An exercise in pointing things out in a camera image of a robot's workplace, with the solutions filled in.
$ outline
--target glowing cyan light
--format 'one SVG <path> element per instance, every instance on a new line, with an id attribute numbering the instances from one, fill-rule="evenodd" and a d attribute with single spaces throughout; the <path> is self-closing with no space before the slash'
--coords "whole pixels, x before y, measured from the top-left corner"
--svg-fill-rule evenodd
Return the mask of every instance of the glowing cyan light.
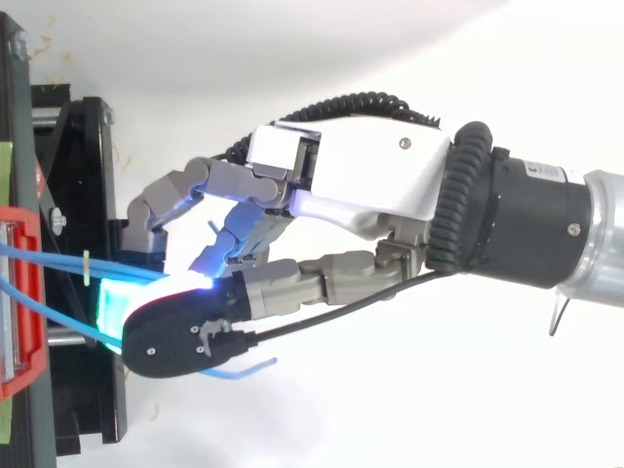
<path id="1" fill-rule="evenodd" d="M 147 285 L 103 279 L 97 299 L 97 327 L 101 332 L 121 339 L 126 320 L 139 307 L 167 295 L 212 287 L 211 278 L 195 271 L 166 276 Z M 106 346 L 121 354 L 121 349 Z"/>

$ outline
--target metal rod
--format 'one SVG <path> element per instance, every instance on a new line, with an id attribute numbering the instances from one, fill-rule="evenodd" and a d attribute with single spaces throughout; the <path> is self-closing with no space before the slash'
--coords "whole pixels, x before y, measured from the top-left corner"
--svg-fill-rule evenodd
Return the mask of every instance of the metal rod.
<path id="1" fill-rule="evenodd" d="M 52 129 L 57 124 L 60 107 L 41 107 L 32 109 L 32 126 L 35 129 Z"/>
<path id="2" fill-rule="evenodd" d="M 75 346 L 85 344 L 85 337 L 66 327 L 48 327 L 48 346 Z"/>

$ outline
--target white wall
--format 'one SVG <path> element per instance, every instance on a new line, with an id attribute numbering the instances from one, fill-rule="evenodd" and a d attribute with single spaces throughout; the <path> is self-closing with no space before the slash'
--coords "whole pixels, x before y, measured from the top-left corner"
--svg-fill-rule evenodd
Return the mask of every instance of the white wall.
<path id="1" fill-rule="evenodd" d="M 450 134 L 481 119 L 518 157 L 624 173 L 619 2 L 0 7 L 37 47 L 40 34 L 53 38 L 33 60 L 35 79 L 69 80 L 78 96 L 99 94 L 115 107 L 119 215 L 142 186 L 192 156 L 215 154 L 312 100 L 369 89 L 442 116 Z M 221 221 L 229 207 L 210 200 L 172 227 L 168 269 L 213 240 L 206 221 Z M 360 247 L 372 245 L 299 219 L 273 256 Z M 131 374 L 124 441 L 59 463 L 622 466 L 624 315 L 572 302 L 550 338 L 553 305 L 552 292 L 457 277 L 263 344 L 227 367 L 272 356 L 278 365 L 242 382 Z"/>

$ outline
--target screw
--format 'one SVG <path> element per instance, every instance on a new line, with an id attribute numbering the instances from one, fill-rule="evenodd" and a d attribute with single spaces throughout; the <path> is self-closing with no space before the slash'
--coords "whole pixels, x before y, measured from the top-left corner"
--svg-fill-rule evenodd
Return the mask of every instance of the screw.
<path id="1" fill-rule="evenodd" d="M 62 228 L 67 225 L 67 218 L 62 215 L 59 208 L 52 208 L 50 211 L 50 225 L 55 236 L 59 236 Z"/>
<path id="2" fill-rule="evenodd" d="M 409 138 L 401 138 L 401 141 L 399 141 L 399 146 L 401 146 L 402 149 L 410 149 L 411 140 Z"/>
<path id="3" fill-rule="evenodd" d="M 567 227 L 567 233 L 572 237 L 576 237 L 581 233 L 581 226 L 577 222 L 573 222 Z"/>
<path id="4" fill-rule="evenodd" d="M 11 38 L 11 52 L 22 61 L 30 59 L 28 43 L 26 42 L 26 31 L 17 31 Z"/>
<path id="5" fill-rule="evenodd" d="M 112 107 L 106 107 L 104 109 L 104 124 L 106 125 L 115 125 L 115 111 Z"/>

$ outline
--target white label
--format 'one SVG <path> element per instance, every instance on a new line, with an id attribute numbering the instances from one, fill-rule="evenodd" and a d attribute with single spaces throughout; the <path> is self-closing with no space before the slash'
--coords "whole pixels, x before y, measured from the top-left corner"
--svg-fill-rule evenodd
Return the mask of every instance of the white label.
<path id="1" fill-rule="evenodd" d="M 526 175 L 534 178 L 543 178 L 544 180 L 552 180 L 553 182 L 566 182 L 566 174 L 562 168 L 557 166 L 549 166 L 548 164 L 532 163 L 524 161 Z"/>
<path id="2" fill-rule="evenodd" d="M 585 185 L 585 178 L 583 178 L 583 175 L 576 173 L 575 171 L 566 169 L 565 176 L 567 177 L 567 181 L 569 183 L 578 183 L 579 185 Z"/>

